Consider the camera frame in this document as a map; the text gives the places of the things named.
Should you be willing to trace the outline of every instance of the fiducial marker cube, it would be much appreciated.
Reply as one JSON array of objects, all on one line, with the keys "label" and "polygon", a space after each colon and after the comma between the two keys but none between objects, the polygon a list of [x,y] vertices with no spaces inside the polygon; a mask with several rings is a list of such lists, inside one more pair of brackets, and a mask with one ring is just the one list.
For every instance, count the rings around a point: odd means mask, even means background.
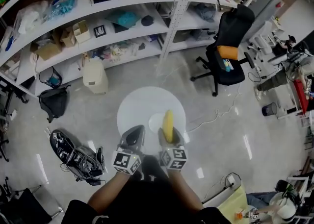
[{"label": "fiducial marker cube", "polygon": [[111,163],[118,172],[133,175],[142,162],[136,154],[114,151]]},{"label": "fiducial marker cube", "polygon": [[187,151],[184,148],[166,148],[161,159],[167,169],[181,170],[187,162]]}]

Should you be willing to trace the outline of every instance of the black office chair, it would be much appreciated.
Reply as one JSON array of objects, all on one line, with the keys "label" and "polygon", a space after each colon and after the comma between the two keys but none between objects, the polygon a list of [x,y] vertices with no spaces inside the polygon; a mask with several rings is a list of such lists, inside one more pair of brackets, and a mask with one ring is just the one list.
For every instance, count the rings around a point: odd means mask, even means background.
[{"label": "black office chair", "polygon": [[243,4],[238,4],[237,9],[222,14],[219,31],[215,36],[216,41],[206,48],[208,62],[201,57],[196,59],[196,62],[202,61],[203,67],[210,69],[210,72],[199,76],[192,76],[190,80],[194,82],[199,78],[212,75],[215,82],[215,92],[212,93],[214,97],[218,95],[218,84],[233,85],[241,83],[245,79],[241,64],[249,62],[251,68],[254,68],[251,57],[245,52],[245,58],[242,60],[230,59],[230,63],[234,69],[227,72],[223,59],[217,51],[217,46],[238,47],[254,20],[254,13]]},{"label": "black office chair", "polygon": [[0,188],[0,212],[2,213],[2,216],[0,216],[0,224],[3,223],[4,217],[13,224],[48,224],[53,218],[63,212],[63,209],[58,207],[58,211],[51,216],[40,205],[33,194],[41,188],[42,185],[35,187],[33,191],[26,188],[11,192],[7,181],[8,177],[5,178],[3,187]]}]

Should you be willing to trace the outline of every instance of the cardboard box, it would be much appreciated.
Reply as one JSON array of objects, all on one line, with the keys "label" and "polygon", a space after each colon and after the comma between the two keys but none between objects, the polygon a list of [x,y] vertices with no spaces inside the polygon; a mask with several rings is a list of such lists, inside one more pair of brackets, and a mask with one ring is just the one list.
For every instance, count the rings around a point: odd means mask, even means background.
[{"label": "cardboard box", "polygon": [[90,39],[90,33],[85,20],[73,25],[73,33],[79,43],[83,43]]},{"label": "cardboard box", "polygon": [[72,30],[72,27],[68,27],[63,30],[61,39],[66,48],[73,47],[75,45],[76,39]]},{"label": "cardboard box", "polygon": [[45,46],[42,46],[41,48],[38,48],[38,44],[32,43],[30,45],[30,51],[33,53],[38,54],[43,60],[48,60],[51,57],[59,54],[62,52],[62,46],[60,43],[61,38],[61,31],[54,29],[52,32],[52,41],[51,43],[46,44]]}]

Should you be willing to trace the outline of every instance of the white container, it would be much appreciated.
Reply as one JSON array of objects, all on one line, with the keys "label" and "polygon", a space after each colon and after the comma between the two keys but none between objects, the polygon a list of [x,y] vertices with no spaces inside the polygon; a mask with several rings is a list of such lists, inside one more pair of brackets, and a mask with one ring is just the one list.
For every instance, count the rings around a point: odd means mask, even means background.
[{"label": "white container", "polygon": [[108,79],[101,61],[90,59],[85,62],[83,83],[95,94],[108,91]]},{"label": "white container", "polygon": [[90,39],[90,33],[85,20],[73,25],[73,33],[79,43],[83,43]]}]

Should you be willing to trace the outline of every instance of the small orange object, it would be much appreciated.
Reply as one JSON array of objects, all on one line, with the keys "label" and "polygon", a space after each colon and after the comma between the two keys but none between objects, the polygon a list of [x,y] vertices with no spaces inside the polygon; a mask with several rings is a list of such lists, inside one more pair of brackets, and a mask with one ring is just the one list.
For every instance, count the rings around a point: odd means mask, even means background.
[{"label": "small orange object", "polygon": [[235,219],[236,220],[242,220],[243,219],[243,214],[242,213],[235,213]]}]

